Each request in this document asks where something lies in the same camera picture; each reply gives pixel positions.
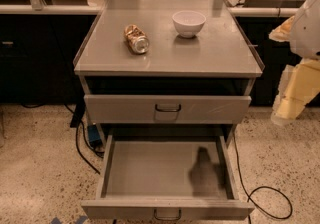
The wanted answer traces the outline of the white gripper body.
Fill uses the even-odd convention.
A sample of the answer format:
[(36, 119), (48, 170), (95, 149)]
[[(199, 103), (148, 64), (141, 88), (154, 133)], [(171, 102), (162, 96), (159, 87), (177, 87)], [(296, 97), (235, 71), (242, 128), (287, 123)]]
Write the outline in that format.
[(301, 58), (320, 59), (320, 0), (306, 0), (294, 15), (290, 49)]

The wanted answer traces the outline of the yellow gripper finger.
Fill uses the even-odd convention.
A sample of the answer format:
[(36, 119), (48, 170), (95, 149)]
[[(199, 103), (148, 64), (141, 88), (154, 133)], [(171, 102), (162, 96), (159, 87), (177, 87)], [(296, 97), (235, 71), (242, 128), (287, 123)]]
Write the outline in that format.
[(320, 93), (320, 61), (302, 59), (282, 72), (271, 121), (279, 126), (292, 123)]
[(277, 42), (288, 42), (294, 16), (286, 19), (281, 25), (273, 29), (269, 34), (269, 38)]

